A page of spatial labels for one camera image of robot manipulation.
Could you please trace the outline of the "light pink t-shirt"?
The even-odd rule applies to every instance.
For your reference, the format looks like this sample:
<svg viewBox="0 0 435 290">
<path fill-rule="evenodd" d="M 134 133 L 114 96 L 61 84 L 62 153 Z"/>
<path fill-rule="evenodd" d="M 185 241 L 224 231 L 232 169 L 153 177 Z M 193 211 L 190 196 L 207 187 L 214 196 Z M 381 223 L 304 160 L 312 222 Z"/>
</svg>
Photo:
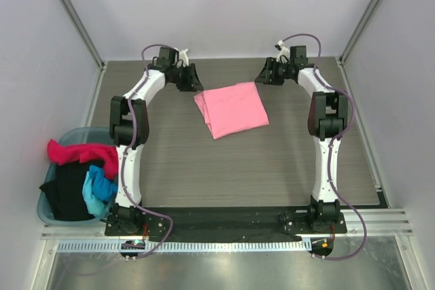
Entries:
<svg viewBox="0 0 435 290">
<path fill-rule="evenodd" d="M 253 82 L 202 91 L 194 96 L 194 102 L 214 140 L 269 125 Z"/>
</svg>

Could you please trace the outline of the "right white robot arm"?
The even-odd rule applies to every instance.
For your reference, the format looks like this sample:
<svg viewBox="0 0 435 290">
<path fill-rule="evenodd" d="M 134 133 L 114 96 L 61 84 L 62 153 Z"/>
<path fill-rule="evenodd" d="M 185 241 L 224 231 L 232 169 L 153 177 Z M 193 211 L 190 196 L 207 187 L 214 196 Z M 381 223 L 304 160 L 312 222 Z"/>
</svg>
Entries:
<svg viewBox="0 0 435 290">
<path fill-rule="evenodd" d="M 275 46 L 278 55 L 268 57 L 256 83 L 281 86 L 291 79 L 311 97 L 307 129 L 315 145 L 315 183 L 305 213 L 289 211 L 279 216 L 287 234 L 329 233 L 342 223 L 336 177 L 338 151 L 348 127 L 348 98 L 336 91 L 314 64 L 309 63 L 306 46 Z"/>
</svg>

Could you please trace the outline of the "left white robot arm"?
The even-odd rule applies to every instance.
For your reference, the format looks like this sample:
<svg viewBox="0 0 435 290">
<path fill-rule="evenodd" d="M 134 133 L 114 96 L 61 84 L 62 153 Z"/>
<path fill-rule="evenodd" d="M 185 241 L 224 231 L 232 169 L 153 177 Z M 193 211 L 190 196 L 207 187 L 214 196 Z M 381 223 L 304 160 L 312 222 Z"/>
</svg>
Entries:
<svg viewBox="0 0 435 290">
<path fill-rule="evenodd" d="M 111 99 L 109 135 L 118 155 L 118 193 L 107 217 L 106 235 L 137 235 L 145 228 L 147 212 L 141 205 L 141 154 L 150 135 L 147 107 L 167 85 L 175 84 L 180 92 L 203 91 L 195 64 L 188 49 L 154 44 L 157 56 L 145 64 L 139 81 L 122 96 Z"/>
</svg>

